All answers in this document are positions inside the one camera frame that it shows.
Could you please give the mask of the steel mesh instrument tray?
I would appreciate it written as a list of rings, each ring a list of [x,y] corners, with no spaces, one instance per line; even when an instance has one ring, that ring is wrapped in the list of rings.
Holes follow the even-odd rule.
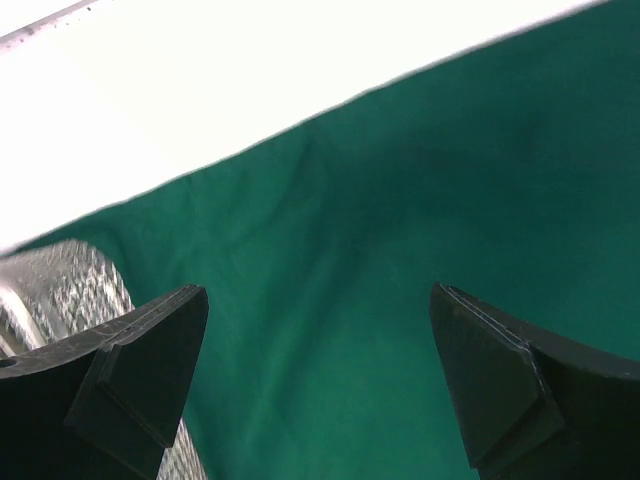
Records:
[[[86,242],[67,240],[6,257],[1,262],[1,362],[139,307],[115,265]],[[182,414],[154,479],[205,475]]]

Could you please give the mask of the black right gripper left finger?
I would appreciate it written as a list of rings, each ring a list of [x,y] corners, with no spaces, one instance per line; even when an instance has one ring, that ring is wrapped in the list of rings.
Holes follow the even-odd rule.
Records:
[[[1,362],[4,479],[154,479],[176,437],[208,316],[187,285]]]

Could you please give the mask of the green surgical drape cloth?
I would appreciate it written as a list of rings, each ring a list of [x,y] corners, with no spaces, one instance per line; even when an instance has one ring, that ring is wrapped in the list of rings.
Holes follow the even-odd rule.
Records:
[[[639,356],[639,5],[420,70],[38,239],[202,285],[212,479],[469,479],[433,284]]]

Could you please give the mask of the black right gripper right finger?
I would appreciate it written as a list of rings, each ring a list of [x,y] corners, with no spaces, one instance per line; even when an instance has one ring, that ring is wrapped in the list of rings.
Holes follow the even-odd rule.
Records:
[[[639,364],[437,283],[429,315],[482,479],[636,479]]]

